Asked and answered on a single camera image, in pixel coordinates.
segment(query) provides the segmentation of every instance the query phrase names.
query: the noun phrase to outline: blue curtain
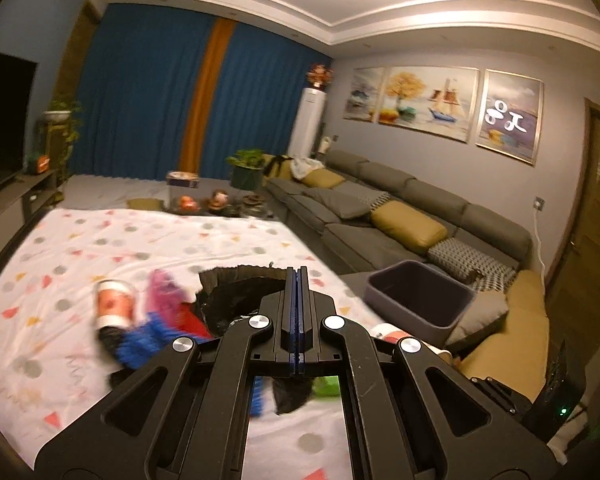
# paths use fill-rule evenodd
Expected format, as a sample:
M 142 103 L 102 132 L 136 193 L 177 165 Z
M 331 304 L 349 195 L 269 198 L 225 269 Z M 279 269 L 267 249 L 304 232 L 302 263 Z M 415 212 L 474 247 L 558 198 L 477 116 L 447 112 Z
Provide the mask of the blue curtain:
M 261 28 L 239 23 L 224 55 L 206 126 L 200 175 L 227 178 L 235 150 L 285 153 L 306 73 L 331 58 Z
M 198 69 L 215 17 L 112 4 L 77 91 L 83 126 L 74 173 L 161 180 L 178 167 Z

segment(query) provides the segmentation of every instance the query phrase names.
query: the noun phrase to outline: gray storage bin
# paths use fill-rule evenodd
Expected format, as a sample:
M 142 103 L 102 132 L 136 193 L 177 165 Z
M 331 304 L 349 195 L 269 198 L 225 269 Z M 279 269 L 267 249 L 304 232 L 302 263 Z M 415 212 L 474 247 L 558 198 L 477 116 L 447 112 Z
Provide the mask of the gray storage bin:
M 365 289 L 365 302 L 378 316 L 438 348 L 474 297 L 468 286 L 411 260 L 374 272 Z

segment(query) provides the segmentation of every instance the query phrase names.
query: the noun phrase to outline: power cord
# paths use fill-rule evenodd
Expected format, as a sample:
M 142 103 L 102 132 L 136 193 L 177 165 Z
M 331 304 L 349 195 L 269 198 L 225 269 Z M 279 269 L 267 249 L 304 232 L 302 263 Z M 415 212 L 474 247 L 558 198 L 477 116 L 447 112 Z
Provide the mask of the power cord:
M 540 240 L 540 234 L 538 232 L 538 209 L 536 209 L 534 207 L 534 232 L 536 234 L 536 250 L 538 251 L 538 261 L 540 262 L 540 265 L 542 267 L 542 271 L 540 273 L 540 282 L 542 283 L 542 295 L 544 296 L 545 294 L 545 288 L 544 288 L 544 271 L 546 269 L 546 266 L 544 264 L 544 261 L 542 261 L 542 253 L 541 253 L 541 249 L 542 249 L 542 241 Z

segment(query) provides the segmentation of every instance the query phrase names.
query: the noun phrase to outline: bed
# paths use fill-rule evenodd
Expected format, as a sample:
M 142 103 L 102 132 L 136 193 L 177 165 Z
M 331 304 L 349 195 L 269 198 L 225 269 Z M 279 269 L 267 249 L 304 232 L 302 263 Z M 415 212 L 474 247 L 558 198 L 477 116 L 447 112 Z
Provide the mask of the bed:
M 199 272 L 238 264 L 307 266 L 311 288 L 331 296 L 338 313 L 368 330 L 382 322 L 281 223 L 50 211 L 0 275 L 0 431 L 10 446 L 33 466 L 47 441 L 109 391 L 107 375 L 120 365 L 95 338 L 95 282 L 131 282 L 142 307 L 152 269 L 167 269 L 193 299 Z M 243 478 L 282 476 L 350 478 L 339 399 L 311 400 L 278 416 L 265 389 L 265 412 L 250 422 Z

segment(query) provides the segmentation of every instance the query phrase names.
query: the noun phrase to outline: television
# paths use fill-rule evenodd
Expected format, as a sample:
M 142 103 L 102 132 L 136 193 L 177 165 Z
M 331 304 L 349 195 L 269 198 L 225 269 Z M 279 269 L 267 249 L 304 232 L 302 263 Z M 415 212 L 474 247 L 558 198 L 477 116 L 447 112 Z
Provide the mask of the television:
M 0 54 L 0 186 L 24 165 L 27 109 L 37 63 Z

